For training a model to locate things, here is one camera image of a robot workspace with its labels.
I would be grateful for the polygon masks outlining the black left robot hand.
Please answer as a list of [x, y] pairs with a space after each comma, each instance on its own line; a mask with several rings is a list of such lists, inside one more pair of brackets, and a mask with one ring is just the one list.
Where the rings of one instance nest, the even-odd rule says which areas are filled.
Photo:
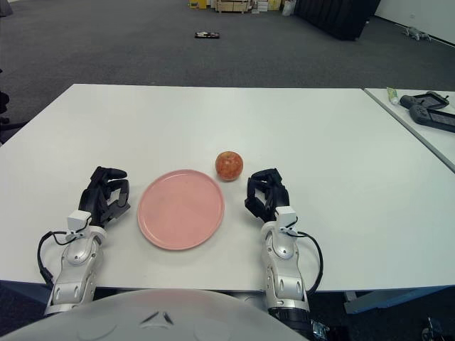
[[127, 173], [116, 168], [98, 166], [90, 183], [82, 192], [78, 209], [91, 214], [92, 226], [104, 228], [108, 222], [122, 216], [129, 208]]

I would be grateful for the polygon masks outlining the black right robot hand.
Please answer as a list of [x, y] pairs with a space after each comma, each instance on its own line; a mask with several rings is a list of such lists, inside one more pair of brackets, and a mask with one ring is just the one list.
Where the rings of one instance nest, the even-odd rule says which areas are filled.
[[278, 207], [290, 206], [289, 193], [276, 168], [253, 173], [247, 181], [245, 207], [263, 222], [275, 221]]

